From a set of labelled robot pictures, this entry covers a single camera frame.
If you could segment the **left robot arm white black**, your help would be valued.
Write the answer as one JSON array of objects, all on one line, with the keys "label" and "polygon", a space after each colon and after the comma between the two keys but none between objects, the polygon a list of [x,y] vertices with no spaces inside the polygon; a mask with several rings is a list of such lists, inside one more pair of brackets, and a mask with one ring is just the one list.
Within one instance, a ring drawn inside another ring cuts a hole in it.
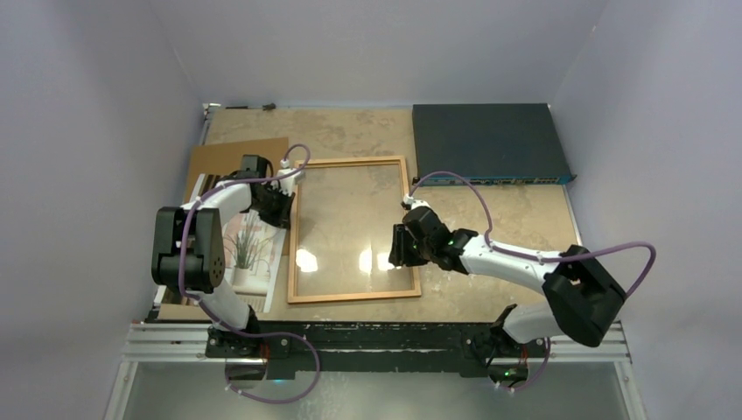
[{"label": "left robot arm white black", "polygon": [[291,225],[295,187],[304,168],[283,159],[279,171],[258,155],[215,186],[181,206],[156,214],[151,275],[155,284],[191,299],[211,320],[206,353],[233,351],[248,358],[264,346],[254,309],[226,280],[222,229],[238,214],[255,210],[261,221],[280,229]]}]

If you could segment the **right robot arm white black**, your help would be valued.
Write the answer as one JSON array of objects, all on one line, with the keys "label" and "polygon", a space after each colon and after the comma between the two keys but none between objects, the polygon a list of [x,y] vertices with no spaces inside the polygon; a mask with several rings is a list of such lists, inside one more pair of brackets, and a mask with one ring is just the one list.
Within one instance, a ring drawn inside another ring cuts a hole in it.
[{"label": "right robot arm white black", "polygon": [[493,322],[493,349],[511,356],[533,340],[561,335],[586,347],[601,345],[627,293],[587,254],[578,245],[559,253],[489,242],[470,229],[450,230],[431,208],[417,206],[393,226],[388,261],[396,267],[433,263],[542,294],[540,304],[511,304]]}]

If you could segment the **plant photo print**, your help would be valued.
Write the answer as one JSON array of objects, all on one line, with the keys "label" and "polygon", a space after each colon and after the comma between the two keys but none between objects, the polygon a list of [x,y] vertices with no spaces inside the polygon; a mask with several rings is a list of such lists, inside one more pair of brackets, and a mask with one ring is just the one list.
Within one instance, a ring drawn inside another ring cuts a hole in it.
[{"label": "plant photo print", "polygon": [[[223,177],[215,177],[213,187],[221,178]],[[204,189],[201,192],[195,190],[192,199],[208,190]],[[288,230],[261,221],[255,210],[236,215],[223,227],[227,261],[225,278],[239,298],[247,295],[264,300],[270,294],[276,277],[277,260]],[[195,305],[191,299],[182,297],[164,286],[157,286],[171,293],[180,303],[188,302]]]}]

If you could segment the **brown cardboard backing board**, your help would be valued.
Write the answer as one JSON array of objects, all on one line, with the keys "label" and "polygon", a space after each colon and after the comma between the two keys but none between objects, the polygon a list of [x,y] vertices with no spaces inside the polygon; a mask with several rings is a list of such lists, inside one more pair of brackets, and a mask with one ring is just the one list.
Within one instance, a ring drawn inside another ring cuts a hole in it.
[{"label": "brown cardboard backing board", "polygon": [[288,148],[287,137],[194,146],[188,165],[183,202],[192,201],[195,190],[201,192],[204,189],[211,189],[216,176],[227,176],[238,170],[244,155],[267,158],[274,170],[279,170],[280,160]]}]

